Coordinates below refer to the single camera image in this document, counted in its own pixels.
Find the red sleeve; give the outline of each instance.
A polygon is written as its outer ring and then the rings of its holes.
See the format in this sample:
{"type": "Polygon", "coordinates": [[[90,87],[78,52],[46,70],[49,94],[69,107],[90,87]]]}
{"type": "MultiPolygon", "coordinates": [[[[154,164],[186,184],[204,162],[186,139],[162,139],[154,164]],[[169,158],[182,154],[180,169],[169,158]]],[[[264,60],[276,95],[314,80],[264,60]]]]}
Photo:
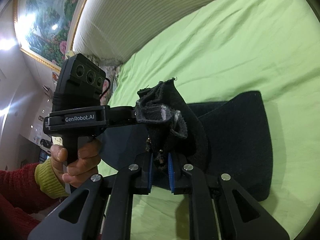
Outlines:
{"type": "Polygon", "coordinates": [[[36,183],[37,165],[28,164],[16,171],[0,171],[0,194],[28,214],[38,213],[57,202],[43,193],[36,183]]]}

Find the bed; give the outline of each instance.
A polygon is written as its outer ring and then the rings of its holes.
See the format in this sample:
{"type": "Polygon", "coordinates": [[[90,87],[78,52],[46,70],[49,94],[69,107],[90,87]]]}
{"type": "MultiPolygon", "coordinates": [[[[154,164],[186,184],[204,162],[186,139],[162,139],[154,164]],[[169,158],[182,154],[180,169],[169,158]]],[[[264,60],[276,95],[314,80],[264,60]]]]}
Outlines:
{"type": "MultiPolygon", "coordinates": [[[[116,26],[120,36],[91,28],[93,41],[77,31],[73,50],[124,63],[111,107],[134,106],[139,89],[172,77],[187,103],[261,91],[274,153],[271,193],[261,204],[294,239],[320,200],[320,23],[313,10],[306,0],[205,0],[161,26],[142,29],[132,44],[116,26]]],[[[116,170],[101,162],[99,172],[116,170]]],[[[187,198],[156,187],[136,195],[131,234],[188,239],[187,198]]]]}

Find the painting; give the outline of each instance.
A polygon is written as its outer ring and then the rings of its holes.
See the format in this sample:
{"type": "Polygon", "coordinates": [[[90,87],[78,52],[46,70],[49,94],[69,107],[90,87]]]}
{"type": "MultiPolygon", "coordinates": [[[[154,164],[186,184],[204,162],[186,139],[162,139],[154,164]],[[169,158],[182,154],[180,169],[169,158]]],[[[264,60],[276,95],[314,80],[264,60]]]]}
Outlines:
{"type": "Polygon", "coordinates": [[[15,31],[21,50],[60,71],[79,0],[17,0],[15,31]]]}

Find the gold picture frame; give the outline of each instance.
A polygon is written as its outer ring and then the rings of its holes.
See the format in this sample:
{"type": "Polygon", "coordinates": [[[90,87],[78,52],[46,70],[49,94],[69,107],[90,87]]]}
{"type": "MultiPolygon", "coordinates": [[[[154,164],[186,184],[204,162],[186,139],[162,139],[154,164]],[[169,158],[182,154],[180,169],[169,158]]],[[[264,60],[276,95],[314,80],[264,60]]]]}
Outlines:
{"type": "MultiPolygon", "coordinates": [[[[72,14],[72,19],[70,19],[70,21],[69,21],[70,29],[68,30],[68,36],[65,41],[65,43],[66,43],[65,53],[69,50],[72,50],[73,41],[74,41],[74,38],[76,35],[76,30],[78,28],[80,17],[81,17],[81,14],[83,12],[83,9],[84,9],[86,2],[87,2],[87,0],[77,0],[75,10],[73,11],[73,14],[72,14]]],[[[19,23],[18,23],[18,20],[19,20],[19,0],[13,0],[13,10],[14,10],[13,11],[14,28],[15,28],[17,41],[19,42],[20,50],[23,53],[32,57],[33,59],[37,60],[38,62],[42,63],[43,65],[49,67],[50,69],[52,69],[52,71],[60,73],[60,70],[61,70],[60,66],[58,66],[57,64],[54,64],[52,61],[48,60],[47,58],[43,57],[42,55],[40,55],[34,51],[32,51],[31,49],[23,48],[23,46],[20,42],[20,38],[18,36],[18,31],[17,31],[19,28],[18,27],[18,25],[19,25],[19,23]]]]}

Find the yellow-green cuff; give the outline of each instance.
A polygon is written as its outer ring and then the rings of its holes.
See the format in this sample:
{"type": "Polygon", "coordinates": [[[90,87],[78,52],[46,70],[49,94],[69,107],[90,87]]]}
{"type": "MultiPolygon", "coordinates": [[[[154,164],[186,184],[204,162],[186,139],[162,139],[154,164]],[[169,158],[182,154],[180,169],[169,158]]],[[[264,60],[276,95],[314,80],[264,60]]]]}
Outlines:
{"type": "Polygon", "coordinates": [[[64,187],[61,185],[51,167],[51,159],[47,159],[44,163],[36,166],[35,170],[36,183],[40,190],[49,197],[56,199],[68,196],[64,187]]]}

